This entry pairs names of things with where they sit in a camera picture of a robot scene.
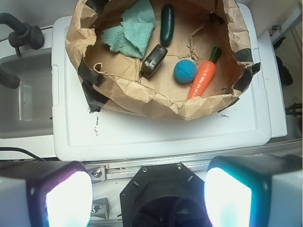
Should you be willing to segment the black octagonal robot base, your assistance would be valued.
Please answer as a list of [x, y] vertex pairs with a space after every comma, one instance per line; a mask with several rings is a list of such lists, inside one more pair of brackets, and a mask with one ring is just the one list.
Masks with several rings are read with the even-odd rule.
[[120, 193], [123, 226], [212, 226], [204, 185], [182, 163], [141, 167]]

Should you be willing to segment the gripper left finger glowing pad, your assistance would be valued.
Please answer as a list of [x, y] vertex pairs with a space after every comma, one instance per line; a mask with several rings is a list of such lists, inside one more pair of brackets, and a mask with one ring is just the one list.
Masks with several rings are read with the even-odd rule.
[[2, 227], [86, 227], [92, 201], [92, 179], [80, 162], [0, 165]]

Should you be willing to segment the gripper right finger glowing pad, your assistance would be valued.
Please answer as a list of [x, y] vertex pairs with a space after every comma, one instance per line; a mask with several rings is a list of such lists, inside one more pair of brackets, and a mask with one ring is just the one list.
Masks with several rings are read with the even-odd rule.
[[204, 193], [214, 227], [301, 227], [303, 158], [216, 156], [208, 166]]

